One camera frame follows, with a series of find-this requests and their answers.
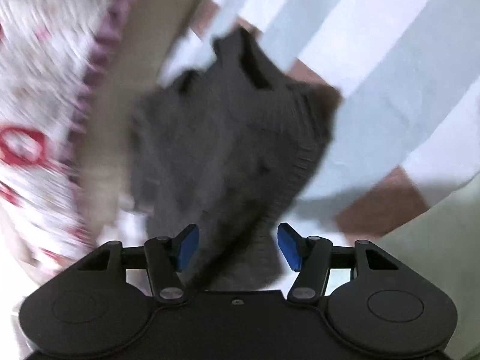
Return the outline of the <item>beige bed base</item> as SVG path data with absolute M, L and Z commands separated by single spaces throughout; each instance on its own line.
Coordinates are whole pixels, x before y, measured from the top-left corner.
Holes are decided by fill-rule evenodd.
M 94 236 L 115 222 L 118 199 L 128 188 L 132 105 L 155 87 L 169 48 L 200 1 L 137 0 L 131 8 L 77 152 L 81 212 Z

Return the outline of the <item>dark grey knit sweater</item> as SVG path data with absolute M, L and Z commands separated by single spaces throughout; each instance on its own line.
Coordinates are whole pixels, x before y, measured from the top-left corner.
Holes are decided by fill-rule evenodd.
M 284 74 L 244 28 L 212 48 L 133 108 L 131 194 L 149 238 L 199 227 L 187 288 L 262 289 L 281 275 L 270 232 L 324 158 L 341 95 Z

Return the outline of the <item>checkered pink white mat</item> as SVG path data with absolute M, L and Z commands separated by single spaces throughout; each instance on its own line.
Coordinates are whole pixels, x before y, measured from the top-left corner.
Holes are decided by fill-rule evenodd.
M 205 0 L 159 81 L 237 25 L 295 80 L 343 95 L 334 142 L 283 219 L 379 243 L 448 288 L 479 277 L 479 0 Z

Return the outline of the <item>quilted bedspread with purple ruffle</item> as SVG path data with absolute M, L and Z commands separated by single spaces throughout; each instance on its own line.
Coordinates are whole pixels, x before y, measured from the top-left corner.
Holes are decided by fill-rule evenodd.
M 137 0 L 1 0 L 1 217 L 37 283 L 93 246 L 76 140 Z

